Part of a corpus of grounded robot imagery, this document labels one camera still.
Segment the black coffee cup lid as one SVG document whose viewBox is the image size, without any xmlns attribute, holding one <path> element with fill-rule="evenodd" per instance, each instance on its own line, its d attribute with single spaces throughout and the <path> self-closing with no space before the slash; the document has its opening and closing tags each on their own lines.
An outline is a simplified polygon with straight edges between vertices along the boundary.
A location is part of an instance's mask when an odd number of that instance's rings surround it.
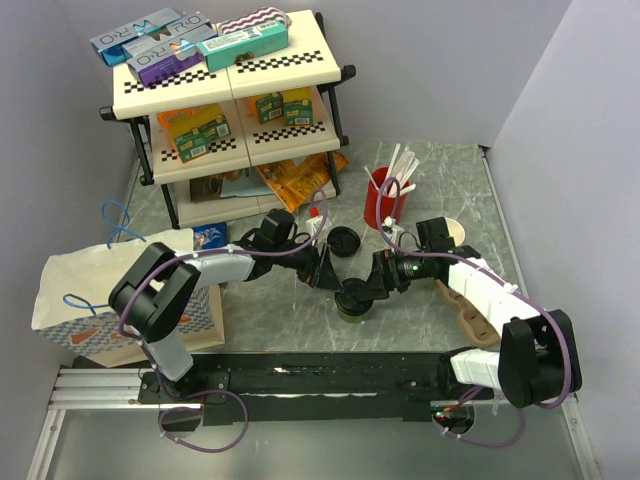
<svg viewBox="0 0 640 480">
<path fill-rule="evenodd" d="M 348 278 L 343 282 L 344 291 L 342 293 L 335 293 L 334 300 L 338 309 L 343 310 L 355 310 L 364 311 L 370 309 L 373 306 L 372 300 L 356 300 L 354 295 L 350 292 L 349 286 L 354 278 Z"/>
</svg>

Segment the green paper coffee cup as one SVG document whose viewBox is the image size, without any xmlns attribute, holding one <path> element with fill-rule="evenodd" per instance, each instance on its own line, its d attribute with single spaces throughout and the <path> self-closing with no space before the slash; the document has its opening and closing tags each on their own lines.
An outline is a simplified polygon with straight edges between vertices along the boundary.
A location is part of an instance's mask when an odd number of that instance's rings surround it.
<svg viewBox="0 0 640 480">
<path fill-rule="evenodd" d="M 339 318 L 350 324 L 361 323 L 366 320 L 368 314 L 368 310 L 364 311 L 355 311 L 355 310 L 343 310 L 338 309 Z"/>
</svg>

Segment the brown pulp cup carrier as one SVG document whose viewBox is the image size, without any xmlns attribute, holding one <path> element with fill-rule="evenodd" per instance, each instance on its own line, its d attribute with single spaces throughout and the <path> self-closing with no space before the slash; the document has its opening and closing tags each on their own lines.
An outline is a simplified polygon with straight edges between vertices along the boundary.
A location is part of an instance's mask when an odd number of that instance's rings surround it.
<svg viewBox="0 0 640 480">
<path fill-rule="evenodd" d="M 495 328 L 464 296 L 440 280 L 436 280 L 434 284 L 443 301 L 457 310 L 458 328 L 471 345 L 488 348 L 500 342 L 500 335 Z"/>
</svg>

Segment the paper takeout bag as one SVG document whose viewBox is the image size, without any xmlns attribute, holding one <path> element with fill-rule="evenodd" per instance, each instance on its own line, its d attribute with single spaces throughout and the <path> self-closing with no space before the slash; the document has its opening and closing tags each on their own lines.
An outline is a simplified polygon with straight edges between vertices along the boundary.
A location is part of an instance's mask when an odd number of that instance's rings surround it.
<svg viewBox="0 0 640 480">
<path fill-rule="evenodd" d="M 118 331 L 118 316 L 108 306 L 108 295 L 145 247 L 159 241 L 174 250 L 193 246 L 193 231 L 166 230 L 144 237 L 129 229 L 130 216 L 121 203 L 102 206 L 121 209 L 124 219 L 102 244 L 48 258 L 41 273 L 31 328 L 46 339 L 105 367 L 142 361 L 135 342 Z"/>
</svg>

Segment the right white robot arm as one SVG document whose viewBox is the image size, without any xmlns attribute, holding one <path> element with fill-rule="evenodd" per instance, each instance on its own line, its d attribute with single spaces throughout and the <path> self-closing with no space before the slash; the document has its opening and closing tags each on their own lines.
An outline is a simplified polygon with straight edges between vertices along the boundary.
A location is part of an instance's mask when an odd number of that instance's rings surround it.
<svg viewBox="0 0 640 480">
<path fill-rule="evenodd" d="M 517 408 L 550 408 L 581 389 L 573 326 L 564 311 L 535 306 L 517 286 L 499 279 L 474 248 L 455 244 L 444 218 L 419 222 L 416 229 L 417 250 L 390 243 L 373 254 L 368 278 L 345 291 L 355 306 L 368 310 L 393 291 L 433 279 L 487 321 L 499 336 L 497 350 L 447 353 L 436 376 L 444 396 L 459 398 L 471 385 L 482 386 L 501 391 Z"/>
</svg>

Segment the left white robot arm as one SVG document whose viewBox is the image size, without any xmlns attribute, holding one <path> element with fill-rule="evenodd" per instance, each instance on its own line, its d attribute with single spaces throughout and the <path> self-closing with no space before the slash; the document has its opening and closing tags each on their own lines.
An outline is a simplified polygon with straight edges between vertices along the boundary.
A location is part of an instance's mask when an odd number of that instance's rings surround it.
<svg viewBox="0 0 640 480">
<path fill-rule="evenodd" d="M 273 209 L 237 244 L 179 253 L 155 242 L 112 289 L 108 304 L 119 316 L 120 333 L 136 340 L 172 400 L 187 401 L 204 386 L 178 329 L 193 292 L 253 281 L 275 265 L 295 271 L 312 288 L 343 291 L 329 247 L 317 247 L 315 235 L 298 243 L 297 235 L 294 216 Z"/>
</svg>

